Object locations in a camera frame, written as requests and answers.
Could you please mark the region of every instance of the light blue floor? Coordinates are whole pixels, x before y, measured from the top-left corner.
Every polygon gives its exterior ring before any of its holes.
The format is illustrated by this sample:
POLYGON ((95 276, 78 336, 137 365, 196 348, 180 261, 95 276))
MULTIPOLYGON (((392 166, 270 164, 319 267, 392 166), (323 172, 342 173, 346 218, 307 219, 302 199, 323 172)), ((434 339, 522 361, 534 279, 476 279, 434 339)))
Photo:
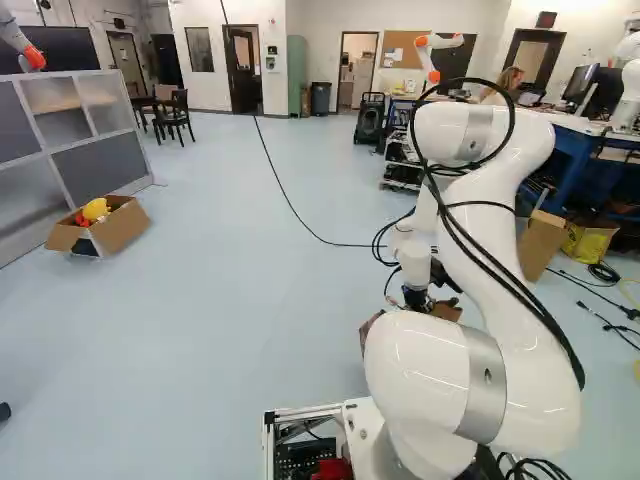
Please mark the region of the light blue floor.
MULTIPOLYGON (((415 202, 378 190, 382 159, 352 145, 353 117, 260 123, 321 235, 368 243, 415 202)), ((265 409, 367 394, 357 328, 384 306, 388 271, 297 224, 251 117, 196 114, 194 127, 184 149, 146 136, 169 186, 139 194, 153 226, 123 253, 88 262, 38 249, 0 270, 0 399, 14 408, 2 480, 257 479, 265 409)), ((640 278, 637 263, 611 262, 640 278)), ((637 479, 637 356, 575 301, 624 318, 551 275, 536 293, 588 375, 579 443, 557 463, 574 479, 637 479)))

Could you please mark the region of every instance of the blonde hair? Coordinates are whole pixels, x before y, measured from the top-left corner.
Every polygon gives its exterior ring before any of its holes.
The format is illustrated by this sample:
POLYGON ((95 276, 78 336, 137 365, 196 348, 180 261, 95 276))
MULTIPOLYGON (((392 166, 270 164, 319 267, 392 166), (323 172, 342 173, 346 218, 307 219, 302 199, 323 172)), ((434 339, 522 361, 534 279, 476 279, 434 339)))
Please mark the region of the blonde hair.
MULTIPOLYGON (((515 88, 515 78, 517 75, 522 75, 524 70, 520 67, 511 66, 505 68, 505 70, 500 74, 498 79, 496 80, 496 84, 499 87, 504 88, 507 92, 510 92, 515 88)), ((482 90, 480 94, 480 101, 482 102, 485 98, 495 94, 496 91, 493 88, 487 87, 482 90)))

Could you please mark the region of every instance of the woman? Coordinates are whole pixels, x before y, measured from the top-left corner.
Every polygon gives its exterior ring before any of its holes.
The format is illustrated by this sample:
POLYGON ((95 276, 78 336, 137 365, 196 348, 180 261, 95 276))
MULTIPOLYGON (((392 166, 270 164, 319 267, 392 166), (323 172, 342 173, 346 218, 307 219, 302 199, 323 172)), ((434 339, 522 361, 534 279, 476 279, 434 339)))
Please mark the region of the woman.
MULTIPOLYGON (((519 67, 511 66, 500 74, 496 84, 504 88, 509 95, 513 95, 518 89, 522 81, 524 80, 524 70, 519 67)), ((506 102, 502 95, 496 92, 493 88, 485 88, 480 94, 481 105, 499 105, 505 106, 506 102)))

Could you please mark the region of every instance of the shelf unit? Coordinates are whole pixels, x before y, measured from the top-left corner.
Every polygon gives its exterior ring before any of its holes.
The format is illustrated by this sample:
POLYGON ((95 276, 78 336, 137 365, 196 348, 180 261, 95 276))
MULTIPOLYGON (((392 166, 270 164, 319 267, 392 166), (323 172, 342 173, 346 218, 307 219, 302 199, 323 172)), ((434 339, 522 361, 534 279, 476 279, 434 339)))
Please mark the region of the shelf unit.
POLYGON ((0 267, 89 200, 153 183, 119 70, 0 77, 0 267))
POLYGON ((420 191, 423 168, 418 162, 418 156, 413 147, 407 141, 406 131, 396 129, 387 137, 384 158, 385 171, 382 180, 380 180, 380 188, 409 192, 420 191))

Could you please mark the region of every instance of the trash can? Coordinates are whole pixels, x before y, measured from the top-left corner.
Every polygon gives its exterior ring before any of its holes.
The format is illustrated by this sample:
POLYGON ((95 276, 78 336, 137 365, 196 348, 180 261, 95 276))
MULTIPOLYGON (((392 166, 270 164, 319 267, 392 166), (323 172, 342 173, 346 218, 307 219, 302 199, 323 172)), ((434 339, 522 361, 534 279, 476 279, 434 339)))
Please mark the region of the trash can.
POLYGON ((311 115, 324 117, 329 114, 331 82, 311 83, 311 115))

